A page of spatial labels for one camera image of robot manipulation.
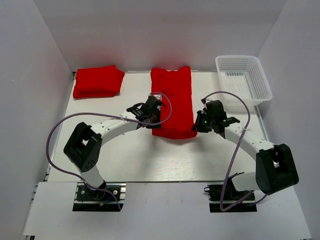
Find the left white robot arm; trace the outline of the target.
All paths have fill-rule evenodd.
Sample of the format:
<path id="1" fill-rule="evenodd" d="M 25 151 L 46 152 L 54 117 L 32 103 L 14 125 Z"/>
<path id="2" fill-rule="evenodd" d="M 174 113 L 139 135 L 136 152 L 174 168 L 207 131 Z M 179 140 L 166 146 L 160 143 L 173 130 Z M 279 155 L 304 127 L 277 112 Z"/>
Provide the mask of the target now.
<path id="1" fill-rule="evenodd" d="M 63 152 L 78 169 L 80 176 L 90 186 L 88 193 L 99 200 L 105 196 L 106 182 L 97 167 L 101 147 L 110 140 L 140 128 L 156 128 L 161 121 L 161 107 L 164 106 L 160 94 L 150 95 L 145 103 L 137 103 L 127 108 L 119 118 L 88 125 L 76 125 Z"/>

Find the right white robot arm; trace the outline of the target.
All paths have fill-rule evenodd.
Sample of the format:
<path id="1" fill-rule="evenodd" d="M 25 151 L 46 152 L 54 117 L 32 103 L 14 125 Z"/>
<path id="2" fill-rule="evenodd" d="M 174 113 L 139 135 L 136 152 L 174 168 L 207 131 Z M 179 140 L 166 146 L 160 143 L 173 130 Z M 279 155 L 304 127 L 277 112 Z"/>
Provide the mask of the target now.
<path id="1" fill-rule="evenodd" d="M 233 175 L 227 181 L 225 192 L 233 200 L 242 196 L 244 191 L 262 191 L 269 196 L 299 182 L 290 147 L 286 144 L 276 145 L 248 131 L 237 118 L 227 117 L 219 100 L 209 101 L 204 109 L 197 111 L 192 129 L 198 133 L 213 131 L 239 144 L 240 149 L 255 161 L 254 172 Z"/>

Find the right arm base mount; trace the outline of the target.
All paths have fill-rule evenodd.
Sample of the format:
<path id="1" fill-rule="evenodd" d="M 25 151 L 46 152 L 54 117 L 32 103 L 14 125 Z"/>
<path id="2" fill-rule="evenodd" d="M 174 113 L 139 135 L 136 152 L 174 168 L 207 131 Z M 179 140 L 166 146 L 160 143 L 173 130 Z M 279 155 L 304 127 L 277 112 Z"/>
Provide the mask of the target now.
<path id="1" fill-rule="evenodd" d="M 222 184 L 209 184 L 203 189 L 204 193 L 208 195 L 210 213 L 222 213 L 220 209 L 222 187 Z M 237 202 L 248 193 L 250 193 L 250 191 L 236 191 L 233 186 L 227 186 L 223 197 L 222 207 L 227 208 L 229 205 Z M 244 201 L 229 209 L 227 213 L 257 212 L 257 207 L 253 205 L 255 201 L 255 195 L 251 193 Z"/>

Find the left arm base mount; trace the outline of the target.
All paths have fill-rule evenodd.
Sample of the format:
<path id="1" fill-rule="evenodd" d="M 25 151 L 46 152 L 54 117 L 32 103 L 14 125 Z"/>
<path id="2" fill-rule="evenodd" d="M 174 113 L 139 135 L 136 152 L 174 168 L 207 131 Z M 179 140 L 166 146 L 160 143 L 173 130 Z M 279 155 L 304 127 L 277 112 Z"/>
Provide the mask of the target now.
<path id="1" fill-rule="evenodd" d="M 73 212 L 120 212 L 125 203 L 126 184 L 111 183 L 106 185 L 106 189 L 116 197 L 117 202 L 110 193 L 94 193 L 85 184 L 78 183 L 75 191 Z"/>

